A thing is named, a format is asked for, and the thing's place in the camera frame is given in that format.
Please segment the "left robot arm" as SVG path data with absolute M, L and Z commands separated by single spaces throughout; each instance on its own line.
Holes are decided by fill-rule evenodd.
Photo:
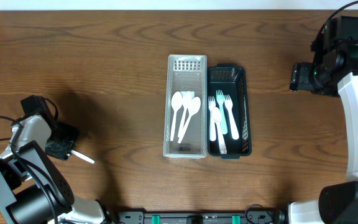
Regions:
M 0 155 L 0 212 L 7 223 L 114 223 L 98 200 L 75 196 L 51 158 L 67 160 L 75 151 L 78 128 L 58 121 L 51 100 L 21 100 L 24 115 L 12 119 L 12 136 Z

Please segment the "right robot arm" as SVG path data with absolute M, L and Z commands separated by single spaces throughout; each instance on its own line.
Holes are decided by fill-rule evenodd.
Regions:
M 294 64 L 289 89 L 341 99 L 348 148 L 346 181 L 323 188 L 316 200 L 289 204 L 288 221 L 358 223 L 358 17 L 328 19 L 311 51 L 311 63 Z

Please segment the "white plastic spoon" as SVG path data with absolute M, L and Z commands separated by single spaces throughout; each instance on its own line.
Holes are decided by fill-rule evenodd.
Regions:
M 222 127 L 221 127 L 222 116 L 221 116 L 221 112 L 218 107 L 213 108 L 212 117 L 216 124 L 216 129 L 217 129 L 217 134 L 218 134 L 217 137 L 218 137 L 219 151 L 221 154 L 226 154 L 227 153 L 226 143 L 224 141 L 224 136 L 223 136 Z
M 177 121 L 177 112 L 182 106 L 183 96 L 180 91 L 177 91 L 173 94 L 171 100 L 171 107 L 173 109 L 173 118 L 172 118 L 172 125 L 170 131 L 170 140 L 173 141 L 175 137 L 175 128 L 176 128 L 176 121 Z
M 189 107 L 191 100 L 194 98 L 195 93 L 193 91 L 181 91 L 182 94 L 182 105 L 183 105 L 183 113 L 180 121 L 180 126 L 178 129 L 178 137 L 181 137 L 182 130 L 185 124 L 186 112 Z
M 86 155 L 84 155 L 84 154 L 82 154 L 82 153 L 80 153 L 80 152 L 78 152 L 76 150 L 71 150 L 71 154 L 73 154 L 76 157 L 79 157 L 80 159 L 83 159 L 84 161 L 89 162 L 91 164 L 95 163 L 94 159 L 92 159 L 92 158 L 90 158 L 90 157 L 88 157 L 88 156 L 86 156 Z
M 197 96 L 194 97 L 194 98 L 189 102 L 189 104 L 188 104 L 188 113 L 189 113 L 189 115 L 188 115 L 188 118 L 187 118 L 185 124 L 184 124 L 183 127 L 182 127 L 181 134 L 180 134 L 180 137 L 179 137 L 179 139 L 178 139 L 178 143 L 179 143 L 179 144 L 180 144 L 180 143 L 182 142 L 182 140 L 183 140 L 183 137 L 184 137 L 184 135 L 185 135 L 185 133 L 186 133 L 186 130 L 187 130 L 188 126 L 189 126 L 189 123 L 190 123 L 190 121 L 191 121 L 191 117 L 192 117 L 193 115 L 195 115 L 195 114 L 200 110 L 200 107 L 201 107 L 201 100 L 200 100 L 200 98 L 197 97 Z

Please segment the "white plastic fork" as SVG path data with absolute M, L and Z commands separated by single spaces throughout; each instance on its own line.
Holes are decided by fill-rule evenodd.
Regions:
M 208 96 L 208 109 L 209 109 L 209 140 L 216 140 L 216 128 L 213 119 L 212 110 L 216 107 L 214 96 Z
M 231 100 L 231 97 L 229 95 L 224 95 L 224 105 L 227 109 L 228 115 L 229 115 L 229 122 L 230 122 L 230 129 L 231 129 L 231 136 L 233 140 L 239 139 L 239 132 L 237 129 L 237 125 L 234 119 L 234 115 L 232 112 L 233 102 Z
M 221 130 L 222 130 L 223 134 L 227 134 L 228 130 L 227 130 L 226 117 L 225 117 L 225 113 L 224 113 L 224 95 L 223 95 L 222 90 L 216 91 L 216 100 L 218 102 L 219 110 L 221 112 L 221 117 L 222 117 L 222 120 L 220 122 Z

